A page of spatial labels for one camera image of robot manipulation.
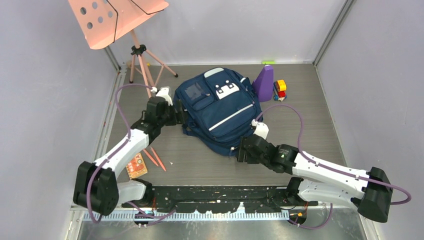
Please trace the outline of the orange pen left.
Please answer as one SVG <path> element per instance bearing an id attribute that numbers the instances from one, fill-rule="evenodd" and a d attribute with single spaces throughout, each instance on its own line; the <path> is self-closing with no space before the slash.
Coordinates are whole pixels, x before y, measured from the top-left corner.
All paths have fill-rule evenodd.
<path id="1" fill-rule="evenodd" d="M 154 165 L 156 165 L 157 167 L 159 166 L 158 162 L 156 161 L 156 159 L 146 150 L 143 149 L 143 152 L 146 154 L 146 156 L 152 161 L 152 163 Z"/>

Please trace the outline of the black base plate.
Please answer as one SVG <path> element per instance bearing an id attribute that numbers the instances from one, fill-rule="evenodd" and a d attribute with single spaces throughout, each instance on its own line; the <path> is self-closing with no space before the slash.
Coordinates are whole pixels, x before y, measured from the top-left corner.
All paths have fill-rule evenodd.
<path id="1" fill-rule="evenodd" d="M 315 207 L 286 186 L 279 185 L 168 185 L 153 186 L 144 180 L 118 184 L 118 204 L 152 208 L 160 213 L 225 214 L 243 207 L 245 213 L 277 213 L 296 207 Z"/>

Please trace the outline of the navy blue backpack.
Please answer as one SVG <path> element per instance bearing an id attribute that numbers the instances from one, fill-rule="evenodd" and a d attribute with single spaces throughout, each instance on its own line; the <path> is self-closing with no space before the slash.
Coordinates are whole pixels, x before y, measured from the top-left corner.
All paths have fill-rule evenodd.
<path id="1" fill-rule="evenodd" d="M 251 122 L 262 112 L 249 78 L 226 67 L 184 81 L 173 101 L 180 102 L 187 115 L 182 132 L 229 157 L 238 153 L 241 139 L 254 132 Z"/>

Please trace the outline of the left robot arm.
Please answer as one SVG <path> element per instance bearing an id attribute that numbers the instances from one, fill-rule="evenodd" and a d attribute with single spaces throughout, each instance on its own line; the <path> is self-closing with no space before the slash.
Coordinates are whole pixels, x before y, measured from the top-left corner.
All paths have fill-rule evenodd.
<path id="1" fill-rule="evenodd" d="M 94 162 L 84 161 L 78 166 L 73 203 L 102 216 L 108 216 L 122 204 L 148 207 L 154 199 L 150 182 L 136 179 L 118 183 L 117 178 L 136 154 L 160 135 L 164 126 L 182 125 L 187 119 L 181 101 L 151 97 L 141 118 L 115 147 Z"/>

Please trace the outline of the pink music stand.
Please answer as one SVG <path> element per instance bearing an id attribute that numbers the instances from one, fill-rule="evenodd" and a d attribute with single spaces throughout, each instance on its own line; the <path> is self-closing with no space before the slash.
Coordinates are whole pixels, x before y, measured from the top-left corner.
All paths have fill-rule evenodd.
<path id="1" fill-rule="evenodd" d="M 164 11 L 169 3 L 165 0 L 69 0 L 74 16 L 92 50 L 100 50 L 129 34 L 134 46 L 131 47 L 130 79 L 134 82 L 134 72 L 142 74 L 144 84 L 157 86 L 164 69 L 174 77 L 179 75 L 154 55 L 138 40 L 135 28 Z M 161 65 L 156 80 L 152 78 L 144 55 L 150 55 Z"/>

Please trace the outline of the orange spiral notepad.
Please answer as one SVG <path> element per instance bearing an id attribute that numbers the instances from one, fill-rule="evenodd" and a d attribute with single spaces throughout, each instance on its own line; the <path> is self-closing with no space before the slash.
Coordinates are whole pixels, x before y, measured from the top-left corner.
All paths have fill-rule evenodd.
<path id="1" fill-rule="evenodd" d="M 141 153 L 137 153 L 126 165 L 126 171 L 131 180 L 137 179 L 148 173 L 147 166 Z"/>

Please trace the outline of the orange pen right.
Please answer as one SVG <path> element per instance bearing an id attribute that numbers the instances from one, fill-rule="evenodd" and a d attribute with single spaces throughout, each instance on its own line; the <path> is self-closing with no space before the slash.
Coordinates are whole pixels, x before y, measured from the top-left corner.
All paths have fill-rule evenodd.
<path id="1" fill-rule="evenodd" d="M 160 159 L 160 157 L 158 156 L 157 152 L 155 151 L 155 149 L 153 147 L 150 147 L 150 150 L 152 151 L 157 163 L 159 164 L 159 166 L 166 172 L 167 169 L 165 167 L 165 165 L 163 164 L 162 160 Z"/>

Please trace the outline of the toy block car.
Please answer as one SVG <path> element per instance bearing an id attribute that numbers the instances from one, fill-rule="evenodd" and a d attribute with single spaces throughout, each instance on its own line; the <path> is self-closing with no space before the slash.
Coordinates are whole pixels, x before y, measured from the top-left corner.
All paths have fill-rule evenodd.
<path id="1" fill-rule="evenodd" d="M 284 101 L 287 98 L 287 85 L 283 79 L 279 79 L 273 83 L 274 96 L 273 99 L 275 101 Z"/>

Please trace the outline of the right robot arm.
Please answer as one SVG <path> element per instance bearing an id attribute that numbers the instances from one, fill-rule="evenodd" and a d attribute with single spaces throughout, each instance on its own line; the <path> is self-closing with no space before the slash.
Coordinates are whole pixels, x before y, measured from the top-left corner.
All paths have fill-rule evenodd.
<path id="1" fill-rule="evenodd" d="M 378 167 L 368 171 L 348 168 L 291 145 L 274 146 L 255 134 L 241 139 L 237 161 L 290 174 L 285 198 L 291 205 L 327 202 L 357 210 L 378 223 L 388 221 L 393 188 L 385 171 Z"/>

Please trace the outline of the purple metronome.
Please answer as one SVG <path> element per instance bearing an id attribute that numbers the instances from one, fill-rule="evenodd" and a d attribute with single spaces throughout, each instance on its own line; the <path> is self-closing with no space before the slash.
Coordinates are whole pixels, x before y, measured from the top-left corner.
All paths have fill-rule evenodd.
<path id="1" fill-rule="evenodd" d="M 262 68 L 252 87 L 259 102 L 267 102 L 273 98 L 274 68 L 272 65 L 267 64 Z"/>

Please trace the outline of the orange pen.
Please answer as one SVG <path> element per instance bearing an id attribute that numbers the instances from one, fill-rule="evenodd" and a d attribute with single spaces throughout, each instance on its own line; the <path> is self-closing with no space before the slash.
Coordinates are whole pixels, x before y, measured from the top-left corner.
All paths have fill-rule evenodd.
<path id="1" fill-rule="evenodd" d="M 157 163 L 159 164 L 159 166 L 166 172 L 167 169 L 165 167 L 165 165 L 163 164 L 162 160 L 160 159 L 160 157 L 158 156 L 157 152 L 155 151 L 155 149 L 153 147 L 150 147 L 150 150 L 152 151 Z"/>
<path id="2" fill-rule="evenodd" d="M 159 166 L 158 162 L 156 161 L 156 159 L 146 150 L 143 149 L 143 152 L 146 154 L 146 156 L 152 161 L 152 163 L 154 165 L 156 165 L 157 167 Z"/>

